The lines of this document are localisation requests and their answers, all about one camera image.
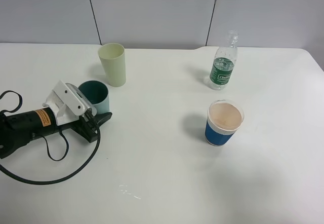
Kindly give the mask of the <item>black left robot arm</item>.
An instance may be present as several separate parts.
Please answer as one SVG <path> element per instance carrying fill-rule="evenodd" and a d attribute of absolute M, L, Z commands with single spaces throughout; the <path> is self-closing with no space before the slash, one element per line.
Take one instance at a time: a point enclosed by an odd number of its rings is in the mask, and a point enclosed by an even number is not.
<path fill-rule="evenodd" d="M 58 126 L 53 112 L 48 107 L 1 116 L 1 159 L 8 157 L 33 140 L 67 129 L 72 129 L 89 143 L 98 138 L 95 127 L 84 117 Z"/>

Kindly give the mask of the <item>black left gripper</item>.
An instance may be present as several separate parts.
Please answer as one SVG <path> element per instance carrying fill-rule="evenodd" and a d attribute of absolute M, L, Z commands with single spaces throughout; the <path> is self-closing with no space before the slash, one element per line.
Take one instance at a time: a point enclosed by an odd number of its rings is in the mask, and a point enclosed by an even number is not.
<path fill-rule="evenodd" d="M 77 121 L 64 124 L 61 126 L 55 127 L 55 133 L 64 131 L 67 129 L 72 129 L 78 135 L 82 136 L 86 139 L 89 143 L 92 143 L 98 139 L 97 130 L 107 121 L 109 121 L 112 117 L 111 112 L 98 114 L 98 115 L 91 115 L 91 119 L 86 121 L 86 118 L 80 117 Z"/>

